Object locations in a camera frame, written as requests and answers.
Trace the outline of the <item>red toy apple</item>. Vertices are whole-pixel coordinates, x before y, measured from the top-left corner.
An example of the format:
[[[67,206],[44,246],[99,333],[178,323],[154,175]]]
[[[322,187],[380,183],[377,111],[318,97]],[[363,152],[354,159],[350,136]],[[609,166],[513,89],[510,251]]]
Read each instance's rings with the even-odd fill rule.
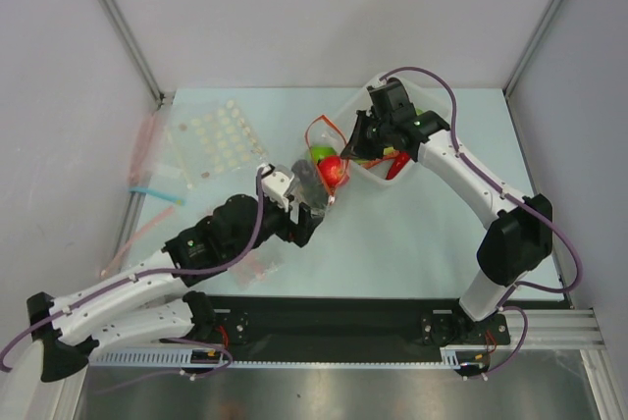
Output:
[[[328,157],[319,162],[318,170],[329,188],[338,188],[344,185],[348,180],[348,171],[345,163],[337,155]]]

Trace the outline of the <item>green toy melon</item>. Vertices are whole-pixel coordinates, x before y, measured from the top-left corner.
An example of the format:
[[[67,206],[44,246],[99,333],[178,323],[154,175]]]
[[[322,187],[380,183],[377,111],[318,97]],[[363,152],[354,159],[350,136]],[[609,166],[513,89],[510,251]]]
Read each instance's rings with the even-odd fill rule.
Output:
[[[328,157],[336,156],[336,155],[337,155],[336,150],[331,146],[313,145],[309,148],[309,156],[312,159],[312,161],[316,164],[318,164],[319,162],[321,162],[322,160]]]

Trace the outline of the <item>clear red-zipper zip bag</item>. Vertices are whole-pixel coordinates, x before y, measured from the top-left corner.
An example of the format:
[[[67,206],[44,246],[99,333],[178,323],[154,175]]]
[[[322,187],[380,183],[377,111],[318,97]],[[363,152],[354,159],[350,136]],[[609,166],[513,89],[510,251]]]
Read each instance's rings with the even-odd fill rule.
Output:
[[[327,116],[321,115],[307,127],[303,146],[290,167],[297,180],[294,193],[314,215],[324,216],[349,180],[349,161],[340,157],[347,140]]]

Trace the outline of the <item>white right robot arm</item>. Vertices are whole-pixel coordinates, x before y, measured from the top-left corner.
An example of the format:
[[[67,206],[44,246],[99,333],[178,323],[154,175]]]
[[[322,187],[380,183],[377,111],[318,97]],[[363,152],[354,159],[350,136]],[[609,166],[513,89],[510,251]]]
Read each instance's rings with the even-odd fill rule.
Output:
[[[527,196],[505,186],[488,168],[472,161],[455,134],[455,120],[435,111],[394,122],[372,110],[354,113],[354,126],[341,156],[382,158],[395,147],[430,170],[472,210],[485,229],[476,252],[478,271],[459,297],[452,318],[454,334],[475,342],[522,279],[553,251],[552,206],[543,195]]]

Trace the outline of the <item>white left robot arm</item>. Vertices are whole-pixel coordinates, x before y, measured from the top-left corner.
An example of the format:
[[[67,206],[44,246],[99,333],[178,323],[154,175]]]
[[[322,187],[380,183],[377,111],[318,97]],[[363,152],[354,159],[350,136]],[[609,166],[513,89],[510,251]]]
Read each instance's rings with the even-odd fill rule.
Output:
[[[43,383],[64,380],[94,357],[136,341],[207,341],[216,330],[208,297],[193,286],[217,276],[272,236],[305,246],[323,212],[266,193],[237,194],[134,267],[91,288],[26,302],[42,345]]]

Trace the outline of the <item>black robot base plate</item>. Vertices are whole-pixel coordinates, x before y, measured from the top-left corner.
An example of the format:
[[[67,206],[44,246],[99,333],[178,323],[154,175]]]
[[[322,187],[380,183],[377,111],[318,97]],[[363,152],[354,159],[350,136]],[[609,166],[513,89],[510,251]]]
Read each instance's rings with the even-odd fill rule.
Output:
[[[414,345],[506,346],[510,335],[501,315],[474,323],[454,299],[383,299],[209,296],[196,326],[195,341],[224,341],[254,353],[271,348],[324,348],[408,353]]]

